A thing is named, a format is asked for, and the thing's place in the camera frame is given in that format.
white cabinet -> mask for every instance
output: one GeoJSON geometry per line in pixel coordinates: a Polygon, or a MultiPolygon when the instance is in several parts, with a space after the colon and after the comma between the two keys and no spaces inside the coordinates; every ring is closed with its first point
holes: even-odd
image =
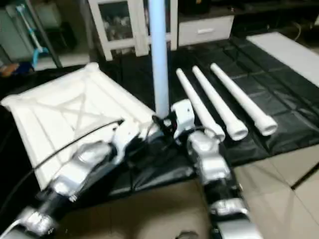
{"type": "MultiPolygon", "coordinates": [[[[177,48],[177,2],[166,0],[166,39],[177,48]]],[[[89,0],[106,60],[117,54],[147,55],[149,45],[148,0],[89,0]]]]}

glass cabinet door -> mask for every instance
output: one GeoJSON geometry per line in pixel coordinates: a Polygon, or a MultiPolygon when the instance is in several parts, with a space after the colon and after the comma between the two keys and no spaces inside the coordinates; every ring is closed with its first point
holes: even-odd
{"type": "Polygon", "coordinates": [[[89,0],[104,55],[112,60],[118,55],[136,53],[139,45],[137,8],[131,0],[89,0]]]}

white pvc pipe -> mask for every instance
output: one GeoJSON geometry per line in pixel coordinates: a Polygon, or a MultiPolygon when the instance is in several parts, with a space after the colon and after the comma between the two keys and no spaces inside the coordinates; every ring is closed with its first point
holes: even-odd
{"type": "Polygon", "coordinates": [[[244,108],[249,116],[255,122],[256,128],[263,136],[273,134],[277,130],[277,123],[274,119],[266,115],[247,95],[242,89],[237,86],[232,79],[230,79],[225,72],[215,63],[210,65],[211,70],[220,79],[228,91],[233,95],[237,102],[244,108]]]}
{"type": "MultiPolygon", "coordinates": [[[[213,117],[208,112],[207,108],[205,107],[204,103],[201,101],[200,97],[194,90],[194,88],[191,86],[190,82],[188,81],[187,77],[185,76],[184,72],[178,68],[176,70],[176,74],[178,76],[178,79],[183,86],[193,108],[195,109],[198,118],[202,125],[204,127],[207,127],[215,132],[215,135],[220,139],[220,141],[224,141],[225,139],[225,133],[222,130],[222,128],[216,124],[213,117]]],[[[215,136],[208,130],[205,131],[207,135],[209,136],[215,136]]]]}
{"type": "Polygon", "coordinates": [[[149,13],[155,109],[157,116],[164,118],[169,113],[165,1],[149,0],[149,13]]]}
{"type": "Polygon", "coordinates": [[[246,137],[248,134],[248,129],[244,123],[234,115],[234,113],[226,105],[221,96],[210,84],[200,69],[197,66],[194,66],[192,70],[202,88],[206,92],[208,98],[224,121],[229,136],[234,141],[242,140],[244,137],[246,137]]]}

drawer handle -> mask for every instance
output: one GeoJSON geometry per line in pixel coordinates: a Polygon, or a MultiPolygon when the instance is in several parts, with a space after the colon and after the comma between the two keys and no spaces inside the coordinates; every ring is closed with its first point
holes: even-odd
{"type": "Polygon", "coordinates": [[[214,28],[205,28],[205,29],[200,29],[197,31],[197,34],[204,34],[204,33],[210,33],[213,32],[214,28]]]}

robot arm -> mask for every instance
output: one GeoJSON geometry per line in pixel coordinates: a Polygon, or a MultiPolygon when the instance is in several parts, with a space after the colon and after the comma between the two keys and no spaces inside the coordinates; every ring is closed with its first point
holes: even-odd
{"type": "MultiPolygon", "coordinates": [[[[179,146],[186,143],[206,195],[213,225],[212,238],[262,239],[249,220],[240,187],[219,153],[219,139],[211,132],[208,136],[200,130],[193,130],[194,113],[189,100],[174,104],[171,110],[167,118],[173,119],[170,129],[163,128],[166,127],[165,119],[159,126],[179,146]]],[[[61,208],[75,202],[85,190],[120,165],[126,147],[138,135],[138,126],[125,121],[115,130],[110,143],[99,141],[81,146],[44,190],[45,200],[37,207],[27,207],[0,239],[33,239],[50,234],[64,216],[65,210],[61,208]]]]}
{"type": "Polygon", "coordinates": [[[26,207],[0,239],[34,239],[50,234],[64,216],[64,207],[119,166],[124,161],[126,147],[139,133],[136,123],[125,121],[115,130],[110,143],[82,145],[41,192],[42,202],[36,207],[26,207]]]}

